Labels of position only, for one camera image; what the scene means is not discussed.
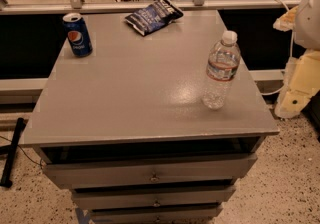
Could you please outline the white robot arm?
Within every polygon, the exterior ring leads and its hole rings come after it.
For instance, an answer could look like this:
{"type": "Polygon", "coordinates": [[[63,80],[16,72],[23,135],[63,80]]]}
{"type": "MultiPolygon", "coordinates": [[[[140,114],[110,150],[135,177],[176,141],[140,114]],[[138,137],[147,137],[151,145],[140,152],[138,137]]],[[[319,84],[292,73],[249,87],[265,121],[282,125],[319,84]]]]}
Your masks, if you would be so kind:
{"type": "Polygon", "coordinates": [[[277,117],[293,118],[320,91],[320,0],[301,0],[273,27],[291,30],[294,43],[305,49],[300,57],[289,57],[274,110],[277,117]]]}

